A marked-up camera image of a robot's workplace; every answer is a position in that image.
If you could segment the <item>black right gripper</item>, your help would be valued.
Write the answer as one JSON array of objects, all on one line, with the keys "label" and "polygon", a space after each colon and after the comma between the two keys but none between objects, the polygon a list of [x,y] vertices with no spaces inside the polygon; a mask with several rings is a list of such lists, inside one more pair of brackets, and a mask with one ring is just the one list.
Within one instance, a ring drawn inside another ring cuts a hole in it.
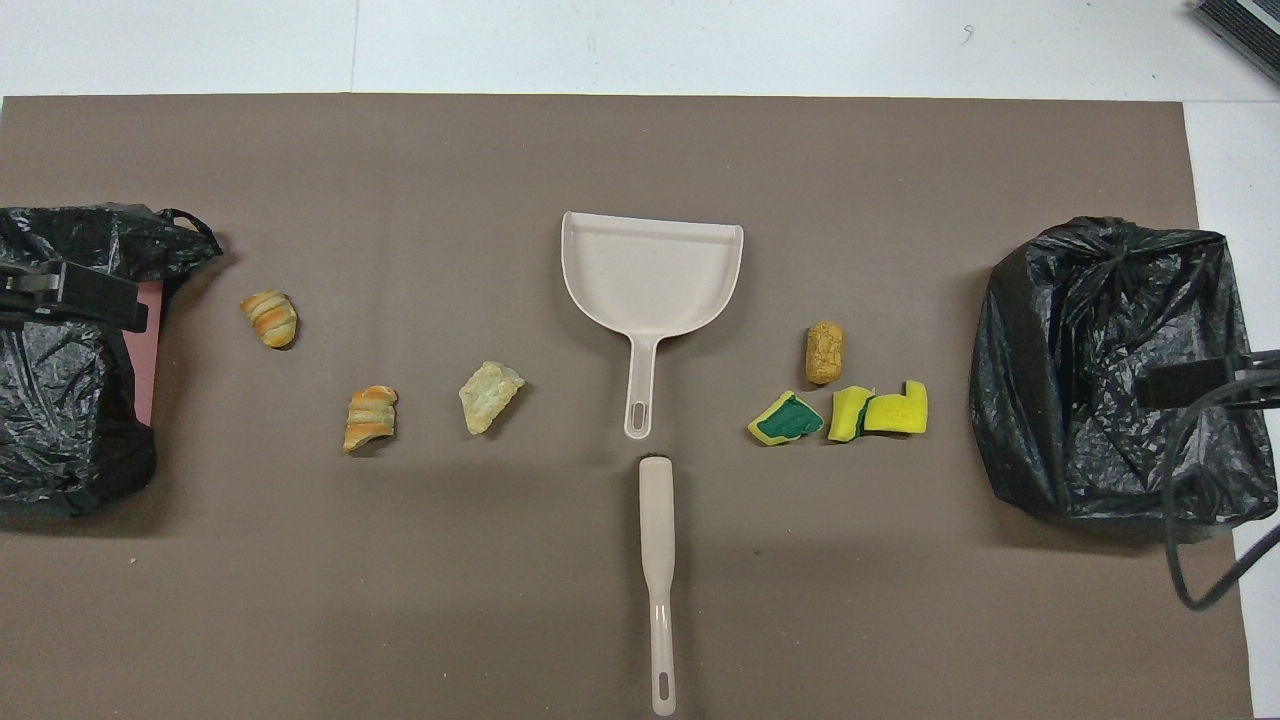
[{"label": "black right gripper", "polygon": [[1149,366],[1135,382],[1135,397],[1146,409],[1188,407],[1229,382],[1242,386],[1229,407],[1279,409],[1279,350]]}]

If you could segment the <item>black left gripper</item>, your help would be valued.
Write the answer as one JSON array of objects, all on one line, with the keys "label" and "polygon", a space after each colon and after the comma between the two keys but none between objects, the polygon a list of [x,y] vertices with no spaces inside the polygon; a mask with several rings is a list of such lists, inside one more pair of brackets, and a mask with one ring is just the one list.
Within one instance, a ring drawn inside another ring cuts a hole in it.
[{"label": "black left gripper", "polygon": [[140,286],[74,263],[42,263],[22,266],[1,264],[1,310],[18,319],[60,313],[86,322],[142,333],[148,307],[140,300]]}]

